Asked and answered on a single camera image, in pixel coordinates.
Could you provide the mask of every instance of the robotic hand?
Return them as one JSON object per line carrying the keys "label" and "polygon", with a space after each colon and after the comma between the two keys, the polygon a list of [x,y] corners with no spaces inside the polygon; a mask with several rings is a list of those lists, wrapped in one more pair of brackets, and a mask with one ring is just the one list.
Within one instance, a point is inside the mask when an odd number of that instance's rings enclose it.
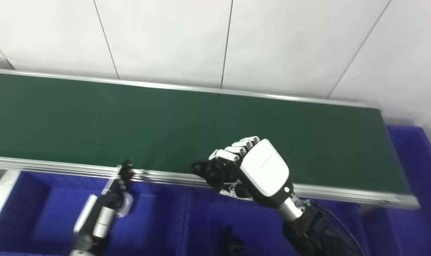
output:
{"label": "robotic hand", "polygon": [[363,255],[351,234],[357,248],[323,216],[324,208],[296,196],[287,164],[267,139],[243,138],[193,163],[191,170],[217,193],[275,209],[284,236],[302,256]]}
{"label": "robotic hand", "polygon": [[100,196],[89,196],[74,226],[76,241],[70,256],[103,254],[116,217],[124,217],[130,211],[133,197],[127,190],[133,175],[133,166],[126,160],[118,166],[116,177],[108,180]]}

